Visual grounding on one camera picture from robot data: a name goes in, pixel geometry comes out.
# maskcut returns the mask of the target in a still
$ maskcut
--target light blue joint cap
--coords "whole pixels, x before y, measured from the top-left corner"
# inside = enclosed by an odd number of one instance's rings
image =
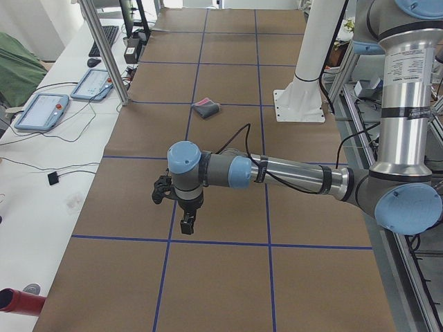
[[[395,0],[406,14],[418,19],[443,19],[442,0]]]
[[[200,161],[201,152],[196,144],[183,140],[168,150],[168,168],[174,174],[183,174],[193,169]]]
[[[385,50],[381,48],[380,45],[376,43],[365,43],[364,41],[352,41],[355,54],[362,55],[383,55]]]
[[[408,183],[384,194],[375,207],[377,223],[393,232],[414,235],[440,218],[442,200],[430,185]]]
[[[251,179],[251,160],[236,156],[229,167],[229,187],[235,189],[247,188]]]

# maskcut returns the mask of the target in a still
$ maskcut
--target red object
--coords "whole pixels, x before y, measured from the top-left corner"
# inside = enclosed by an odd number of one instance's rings
[[[0,311],[20,315],[38,316],[46,298],[20,290],[5,288],[0,290]]]

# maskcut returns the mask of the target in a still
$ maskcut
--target white desk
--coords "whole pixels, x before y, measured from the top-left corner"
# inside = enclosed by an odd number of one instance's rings
[[[103,25],[122,25],[122,20],[102,20]],[[123,58],[124,35],[119,34],[112,46],[120,72],[126,68]],[[88,52],[93,40],[86,24],[66,47],[40,86],[58,82],[78,82],[87,71]],[[100,63],[96,68],[105,68]],[[73,85],[48,88],[52,93],[69,94]],[[80,110],[86,102],[70,101],[67,114]],[[118,117],[120,104],[112,90],[100,103],[93,103],[97,113],[89,128],[77,142],[64,142],[58,138],[38,136],[10,145],[0,146],[0,157],[36,165],[42,168],[63,167],[74,164],[100,162],[103,149]],[[90,107],[50,134],[68,139],[78,136],[93,116]],[[9,129],[0,143],[20,139]],[[65,169],[69,172],[87,169],[95,172],[97,166]],[[31,283],[42,287],[41,295],[49,292],[64,250],[77,221],[84,199],[93,180],[93,174],[73,173],[60,178],[54,186],[48,184],[47,174],[6,160],[0,164],[0,289],[23,289]],[[0,313],[0,331],[32,331],[36,317]]]

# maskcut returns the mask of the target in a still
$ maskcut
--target black plug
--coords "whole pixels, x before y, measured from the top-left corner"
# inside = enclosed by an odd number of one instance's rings
[[[57,172],[52,172],[48,174],[48,181],[49,185],[54,185],[56,183],[59,183],[59,176]]]

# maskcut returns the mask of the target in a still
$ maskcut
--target grid line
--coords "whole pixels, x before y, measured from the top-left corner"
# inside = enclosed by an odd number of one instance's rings
[[[107,159],[144,159],[144,160],[167,160],[166,157],[144,157],[144,156],[112,156],[105,154],[103,158]]]
[[[195,81],[194,81],[194,89],[192,91],[192,100],[191,100],[191,107],[189,109],[189,116],[188,116],[188,126],[186,127],[186,135],[185,140],[188,140],[189,135],[189,129],[191,125],[191,119],[192,119],[192,104],[194,104],[195,101],[195,92],[197,90],[197,81],[199,80],[199,71],[200,71],[200,64],[201,64],[201,54],[203,53],[203,44],[205,41],[205,33],[206,33],[206,24],[208,23],[208,13],[209,10],[206,10],[206,16],[205,16],[205,24],[203,26],[203,34],[201,35],[201,45],[200,45],[200,54],[199,54],[199,61],[197,62],[197,72],[195,73]]]
[[[201,36],[199,63],[200,63],[200,59],[201,59],[201,51],[203,49],[203,42],[204,42],[204,38],[205,38],[205,29],[206,29],[207,21],[208,21],[208,10],[206,10],[205,24],[204,24],[204,28],[203,28],[203,35]],[[197,88],[197,80],[198,80],[198,77],[199,77],[199,68],[200,68],[200,64],[197,65],[197,72],[195,73],[194,90],[192,92],[192,103],[194,102],[194,98],[195,98],[195,90]],[[185,139],[188,139],[188,132],[189,132],[190,121],[191,121],[191,114],[192,114],[191,112],[192,112],[192,109],[190,108],[190,110],[189,110],[189,117],[188,117],[188,127],[186,129]],[[168,235],[168,244],[166,245],[165,261],[163,263],[163,271],[162,271],[162,274],[161,274],[161,281],[160,281],[160,288],[159,288],[159,297],[157,299],[157,306],[156,306],[154,324],[152,326],[152,332],[156,332],[157,324],[158,324],[158,321],[159,321],[161,296],[163,294],[163,286],[165,284],[166,268],[168,267],[169,249],[170,249],[170,246],[171,246],[171,243],[172,243],[171,242],[172,230],[173,230],[173,227],[174,227],[174,220],[175,220],[175,212],[176,212],[176,210],[177,210],[177,201],[174,202],[174,208],[172,210],[172,218],[171,218],[171,224],[170,224],[169,235]]]
[[[206,66],[259,66],[258,64],[231,64],[228,62],[175,62],[175,61],[152,61],[152,60],[146,60],[146,61],[139,61],[138,63],[141,64],[204,64]],[[261,64],[260,66],[267,66],[267,67],[296,67],[295,64]]]
[[[201,34],[201,31],[169,31],[169,30],[157,30],[153,29],[152,32],[158,32],[158,33],[199,33]],[[206,34],[214,34],[214,35],[284,35],[284,36],[303,36],[304,33],[209,33],[209,32],[203,32]]]
[[[262,82],[260,77],[260,52],[258,46],[258,29],[257,29],[257,10],[254,10],[255,23],[255,50],[257,53],[257,79],[258,79],[258,95],[260,101],[260,126],[262,130],[262,151],[266,154],[266,147],[264,144],[264,121],[263,121],[263,103],[262,103]],[[269,287],[271,291],[271,316],[272,316],[272,331],[277,332],[277,319],[275,314],[275,293],[274,293],[274,272],[272,262],[272,238],[271,238],[271,220],[269,218],[269,196],[268,185],[264,185],[264,198],[266,202],[266,227],[268,232],[268,257],[269,257]]]
[[[152,156],[115,156],[106,154],[103,156],[106,159],[145,159],[145,160],[167,160],[166,157],[152,157]],[[316,161],[300,161],[299,163],[309,164],[309,165],[335,165],[333,162],[316,162]],[[347,163],[339,163],[339,166],[348,166]]]
[[[101,235],[72,234],[74,239],[90,239],[102,241],[137,241],[159,243],[184,243],[207,246],[244,246],[244,247],[269,247],[269,243],[259,242],[234,242],[234,241],[205,241],[205,240],[182,240],[182,239],[153,239],[144,237],[107,237]],[[370,246],[330,246],[321,244],[292,244],[271,243],[273,248],[299,248],[299,249],[328,249],[328,250],[372,250]]]
[[[192,102],[142,102],[140,100],[132,100],[135,104],[160,104],[160,105],[192,105]],[[260,104],[228,104],[228,103],[220,103],[222,106],[245,106],[245,107],[273,107],[274,105],[260,105]]]
[[[177,210],[177,202],[175,201],[174,202],[174,207],[172,208],[171,224],[170,224],[170,228],[169,228],[168,241],[167,241],[167,244],[166,244],[165,260],[163,261],[163,269],[161,271],[161,280],[160,280],[160,286],[159,286],[159,296],[157,297],[157,305],[156,305],[156,309],[155,309],[154,323],[152,325],[152,332],[156,332],[156,330],[157,330],[157,323],[159,322],[161,296],[163,294],[163,287],[165,285],[166,268],[168,267],[169,249],[170,249],[170,246],[171,246],[172,230],[174,229],[174,220],[175,220],[175,212],[176,212],[176,210]]]

